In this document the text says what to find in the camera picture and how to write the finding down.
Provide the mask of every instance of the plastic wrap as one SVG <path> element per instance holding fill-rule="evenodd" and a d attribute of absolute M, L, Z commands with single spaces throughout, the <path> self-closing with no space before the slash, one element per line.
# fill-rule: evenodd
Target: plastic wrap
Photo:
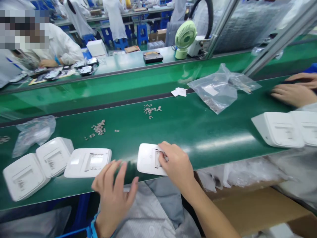
<path fill-rule="evenodd" d="M 14 146 L 12 158 L 23 155 L 35 143 L 43 145 L 54 133 L 56 120 L 54 116 L 44 116 L 16 127 L 21 132 Z"/>

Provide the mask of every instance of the metal frame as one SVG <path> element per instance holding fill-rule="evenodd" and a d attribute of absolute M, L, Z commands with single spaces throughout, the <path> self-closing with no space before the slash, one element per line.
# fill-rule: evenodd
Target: metal frame
<path fill-rule="evenodd" d="M 254 76 L 267 63 L 269 63 L 278 52 L 292 43 L 295 38 L 309 28 L 317 20 L 317 0 L 311 0 L 302 7 L 288 25 L 267 45 L 267 47 L 249 64 L 243 71 L 248 77 Z"/>
<path fill-rule="evenodd" d="M 205 56 L 205 58 L 207 59 L 212 58 L 213 52 L 218 44 L 218 40 L 219 40 L 218 36 L 222 34 L 227 22 L 230 20 L 239 2 L 240 0 L 230 0 L 222 18 L 220 19 L 220 22 L 218 23 L 214 33 L 212 34 L 211 43 L 210 43 L 210 46 L 208 47 L 208 54 Z"/>

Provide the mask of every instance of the white device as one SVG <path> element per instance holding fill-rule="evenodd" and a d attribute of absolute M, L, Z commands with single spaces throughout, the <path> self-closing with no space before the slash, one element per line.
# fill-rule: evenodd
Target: white device
<path fill-rule="evenodd" d="M 108 56 L 105 44 L 102 40 L 89 41 L 87 48 L 92 57 Z"/>
<path fill-rule="evenodd" d="M 291 111 L 305 144 L 317 146 L 317 112 Z"/>
<path fill-rule="evenodd" d="M 109 149 L 76 149 L 70 156 L 64 176 L 67 178 L 94 178 L 111 161 Z"/>
<path fill-rule="evenodd" d="M 36 155 L 45 176 L 53 178 L 63 173 L 73 151 L 72 141 L 63 137 L 56 137 L 37 148 Z"/>
<path fill-rule="evenodd" d="M 146 174 L 167 176 L 165 170 L 159 163 L 160 151 L 164 152 L 156 144 L 140 144 L 137 161 L 138 171 Z"/>
<path fill-rule="evenodd" d="M 251 118 L 267 144 L 282 148 L 302 148 L 301 133 L 288 113 L 265 112 Z"/>
<path fill-rule="evenodd" d="M 15 202 L 28 198 L 50 181 L 50 178 L 45 177 L 35 153 L 10 164 L 3 170 L 3 175 Z"/>
<path fill-rule="evenodd" d="M 191 57 L 197 57 L 204 52 L 208 52 L 208 47 L 211 43 L 211 39 L 205 39 L 204 36 L 196 36 L 194 42 L 188 48 L 187 54 Z"/>

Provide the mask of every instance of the blue stool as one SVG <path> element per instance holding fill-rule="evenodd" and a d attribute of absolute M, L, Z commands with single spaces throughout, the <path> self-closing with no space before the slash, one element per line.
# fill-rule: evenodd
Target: blue stool
<path fill-rule="evenodd" d="M 83 40 L 84 40 L 84 42 L 85 42 L 86 45 L 87 45 L 88 41 L 94 41 L 94 40 L 96 40 L 96 39 L 95 39 L 95 37 L 93 36 L 93 34 L 88 34 L 88 35 L 83 35 Z"/>
<path fill-rule="evenodd" d="M 146 43 L 149 42 L 148 39 L 148 30 L 146 28 L 146 25 L 138 25 L 137 26 L 138 30 L 138 45 L 141 45 L 142 41 L 145 41 Z"/>
<path fill-rule="evenodd" d="M 126 36 L 128 37 L 128 39 L 131 40 L 132 31 L 131 31 L 129 25 L 125 26 L 125 33 L 126 33 Z"/>
<path fill-rule="evenodd" d="M 120 48 L 120 50 L 124 50 L 125 47 L 128 47 L 128 41 L 126 38 L 122 38 L 122 39 L 117 39 L 115 41 L 113 41 L 115 44 L 115 50 L 117 48 Z"/>
<path fill-rule="evenodd" d="M 113 44 L 112 33 L 110 30 L 110 27 L 101 28 L 101 33 L 102 33 L 103 39 L 104 39 L 107 46 L 110 46 L 109 42 L 112 42 L 112 44 Z"/>

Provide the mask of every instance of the workbench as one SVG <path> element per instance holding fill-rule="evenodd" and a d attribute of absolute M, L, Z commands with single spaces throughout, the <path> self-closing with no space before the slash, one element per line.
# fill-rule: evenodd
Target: workbench
<path fill-rule="evenodd" d="M 56 119 L 56 129 L 51 138 L 69 138 L 75 149 L 111 149 L 112 160 L 129 162 L 125 184 L 131 183 L 135 176 L 139 176 L 139 181 L 158 177 L 137 171 L 136 161 L 141 143 L 157 144 L 166 140 L 178 144 L 189 154 L 194 170 L 280 152 L 283 149 L 264 142 L 251 118 L 267 111 L 291 110 L 268 95 L 272 87 L 284 79 L 259 81 L 262 88 L 250 95 L 239 91 L 237 101 L 219 115 L 209 109 L 196 93 L 176 98 L 171 94 L 153 95 L 121 102 L 121 105 L 106 104 L 102 106 L 105 109 L 95 111 L 86 108 L 87 112 L 79 114 L 64 112 Z M 153 112 L 150 120 L 143 113 L 145 104 L 161 106 L 162 112 Z M 91 126 L 103 119 L 106 121 L 106 133 L 86 141 L 84 137 L 93 133 Z M 0 128 L 0 136 L 11 137 L 9 142 L 0 144 L 0 171 L 17 159 L 12 159 L 11 155 L 18 134 L 15 126 Z M 36 148 L 38 145 L 32 146 L 28 153 L 35 152 Z M 0 210 L 91 192 L 92 181 L 93 178 L 70 179 L 61 175 L 51 179 L 31 197 L 13 202 L 1 177 Z"/>

